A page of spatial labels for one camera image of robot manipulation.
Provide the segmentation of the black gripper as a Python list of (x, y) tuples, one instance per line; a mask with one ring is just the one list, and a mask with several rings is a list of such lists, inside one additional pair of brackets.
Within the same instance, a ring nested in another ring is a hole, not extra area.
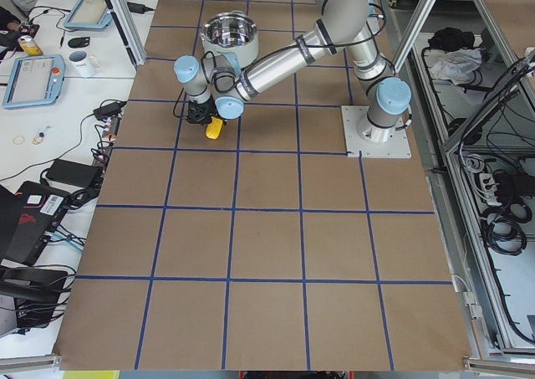
[(188, 102), (186, 120), (190, 124), (210, 124), (213, 116), (217, 116), (217, 108), (213, 100), (207, 100), (204, 103)]

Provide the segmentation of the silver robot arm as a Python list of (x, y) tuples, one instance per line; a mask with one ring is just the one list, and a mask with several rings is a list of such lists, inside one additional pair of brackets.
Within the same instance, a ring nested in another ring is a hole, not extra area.
[(246, 67), (233, 52), (207, 54), (203, 59), (183, 55), (174, 72), (188, 101), (187, 121), (206, 125), (215, 117), (233, 120), (245, 104), (274, 85), (325, 57), (345, 52), (353, 63), (354, 76), (365, 92), (369, 108), (359, 118), (359, 136), (371, 143), (387, 142), (402, 130), (411, 91), (396, 77), (395, 69), (379, 50), (370, 26), (370, 0), (314, 0), (320, 16), (306, 33)]

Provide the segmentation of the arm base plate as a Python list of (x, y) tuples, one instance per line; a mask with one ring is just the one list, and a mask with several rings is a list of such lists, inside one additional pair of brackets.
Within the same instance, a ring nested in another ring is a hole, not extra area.
[(410, 159), (408, 136), (400, 116), (390, 128), (378, 128), (368, 120), (368, 106), (343, 105), (342, 121), (348, 157)]

